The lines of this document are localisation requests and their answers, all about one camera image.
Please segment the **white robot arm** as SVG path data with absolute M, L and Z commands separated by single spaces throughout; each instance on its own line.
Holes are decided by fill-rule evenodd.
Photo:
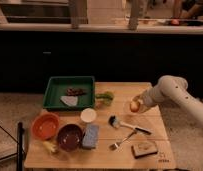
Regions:
M 164 75 L 155 86 L 136 95 L 129 102 L 129 109 L 133 113 L 144 113 L 166 100 L 171 100 L 190 114 L 203 129 L 203 103 L 189 94 L 187 88 L 188 82 L 183 77 Z

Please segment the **translucent tan gripper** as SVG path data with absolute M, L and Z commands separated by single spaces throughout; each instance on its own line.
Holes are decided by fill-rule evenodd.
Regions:
M 131 101 L 137 101 L 140 103 L 140 109 L 138 112 L 131 112 L 130 111 L 130 102 Z M 149 107 L 147 107 L 144 104 L 143 98 L 141 95 L 136 95 L 135 97 L 133 97 L 132 99 L 127 100 L 124 105 L 123 105 L 123 111 L 127 114 L 142 114 L 145 113 L 149 110 Z

